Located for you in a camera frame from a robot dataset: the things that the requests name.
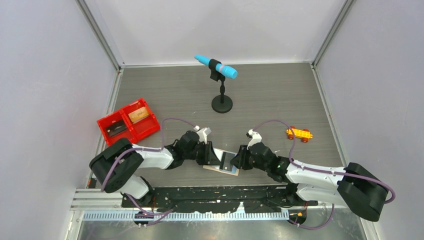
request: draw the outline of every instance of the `black round base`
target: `black round base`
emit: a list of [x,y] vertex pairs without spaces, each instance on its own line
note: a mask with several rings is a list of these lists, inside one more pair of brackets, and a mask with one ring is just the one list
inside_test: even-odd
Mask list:
[[221,103],[221,96],[218,95],[212,100],[212,109],[220,114],[228,113],[233,108],[233,100],[227,95],[224,95],[224,103]]

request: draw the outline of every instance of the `yellow toy car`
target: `yellow toy car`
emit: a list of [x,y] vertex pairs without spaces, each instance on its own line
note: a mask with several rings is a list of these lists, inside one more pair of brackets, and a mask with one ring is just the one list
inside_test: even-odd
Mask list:
[[[313,137],[313,135],[309,132],[308,129],[296,129],[295,126],[290,126],[291,129],[293,129],[294,131],[294,136],[298,139],[302,139],[302,143],[307,143],[309,141],[309,139],[311,139]],[[287,128],[287,130],[285,131],[287,133],[287,138],[292,140],[293,137],[293,133],[292,131]]]

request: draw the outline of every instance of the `gray wall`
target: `gray wall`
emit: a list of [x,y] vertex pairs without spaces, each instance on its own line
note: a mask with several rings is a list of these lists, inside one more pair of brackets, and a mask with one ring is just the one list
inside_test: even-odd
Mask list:
[[115,70],[73,0],[2,0],[0,66],[0,239],[63,239]]
[[318,66],[348,160],[391,185],[387,239],[424,228],[424,2],[357,1]]
[[126,65],[312,61],[345,0],[86,0]]

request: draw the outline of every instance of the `blue microphone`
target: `blue microphone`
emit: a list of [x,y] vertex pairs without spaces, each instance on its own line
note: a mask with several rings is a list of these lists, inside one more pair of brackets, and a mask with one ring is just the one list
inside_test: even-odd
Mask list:
[[[194,58],[197,59],[199,61],[199,63],[209,67],[209,61],[211,60],[210,58],[207,58],[207,57],[202,56],[202,55],[195,55]],[[230,78],[230,79],[235,79],[237,77],[237,74],[238,74],[237,70],[235,70],[234,68],[232,68],[230,66],[223,65],[221,63],[218,63],[216,65],[215,70],[218,71],[219,73],[221,73],[222,75],[224,75],[225,77]]]

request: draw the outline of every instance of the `wood grain surface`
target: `wood grain surface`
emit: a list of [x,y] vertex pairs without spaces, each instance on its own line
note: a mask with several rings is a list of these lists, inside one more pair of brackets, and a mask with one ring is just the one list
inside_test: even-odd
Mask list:
[[[232,98],[233,108],[225,114],[211,108],[219,95],[220,82],[209,79],[205,66],[166,66],[125,68],[115,109],[144,98],[161,121],[179,117],[202,127],[209,127],[208,136],[215,148],[237,152],[249,142],[246,132],[268,119],[282,119],[298,129],[309,129],[313,139],[303,143],[296,139],[293,157],[309,164],[341,166],[334,137],[308,63],[233,65],[236,79],[225,81],[225,94]],[[179,139],[191,127],[169,120],[163,128],[165,144]],[[286,127],[268,123],[258,132],[266,146],[277,155],[288,156],[292,141]],[[139,142],[142,146],[161,146],[159,132]],[[153,187],[228,186],[277,184],[266,172],[241,170],[239,176],[205,170],[195,161],[186,160],[176,169],[139,169]]]

